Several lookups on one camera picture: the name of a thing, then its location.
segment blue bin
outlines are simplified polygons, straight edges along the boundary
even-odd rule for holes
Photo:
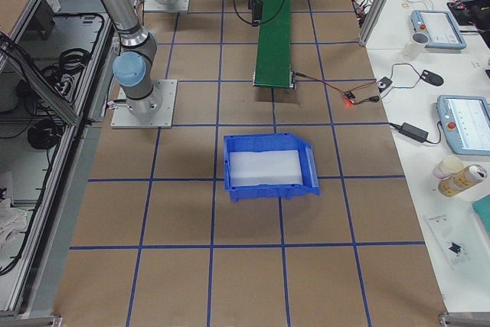
[[[296,150],[303,184],[231,186],[231,152],[266,152]],[[320,195],[319,180],[316,174],[313,147],[310,143],[291,133],[256,134],[224,137],[224,189],[230,193],[232,201],[243,198],[291,199],[293,196],[313,193]]]

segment bottle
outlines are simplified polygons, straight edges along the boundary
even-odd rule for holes
[[[487,177],[487,171],[480,165],[466,166],[439,183],[439,191],[446,197],[453,197],[478,183]]]

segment green conveyor belt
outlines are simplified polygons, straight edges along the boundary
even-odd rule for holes
[[[263,21],[274,17],[283,0],[263,0]],[[259,45],[253,85],[290,88],[291,73],[291,0],[284,0],[279,14],[260,26]]]

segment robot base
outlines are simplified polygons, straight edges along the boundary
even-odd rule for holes
[[[189,11],[191,0],[177,0],[173,4],[160,4],[155,0],[145,0],[146,13],[176,13],[180,11]]]
[[[147,116],[134,116],[127,106],[116,106],[114,109],[113,121],[110,126],[113,128],[171,128],[174,116],[175,96],[177,95],[177,80],[155,80],[155,88],[160,89],[163,96],[163,104],[160,109]],[[119,91],[118,99],[125,99],[126,94],[123,89]]]

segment white cloth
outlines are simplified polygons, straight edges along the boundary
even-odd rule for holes
[[[28,226],[28,213],[20,208],[11,208],[11,200],[0,202],[0,250],[5,243],[15,239]]]

